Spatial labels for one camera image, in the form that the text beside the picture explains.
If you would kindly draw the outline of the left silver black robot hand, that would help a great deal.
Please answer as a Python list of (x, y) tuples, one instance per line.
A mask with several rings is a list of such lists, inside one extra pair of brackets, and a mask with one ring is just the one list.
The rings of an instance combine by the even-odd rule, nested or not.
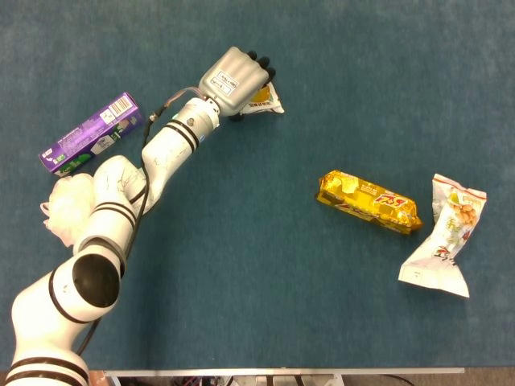
[(233, 117), (275, 74), (269, 57), (230, 47), (201, 77), (199, 89), (217, 104), (220, 117)]

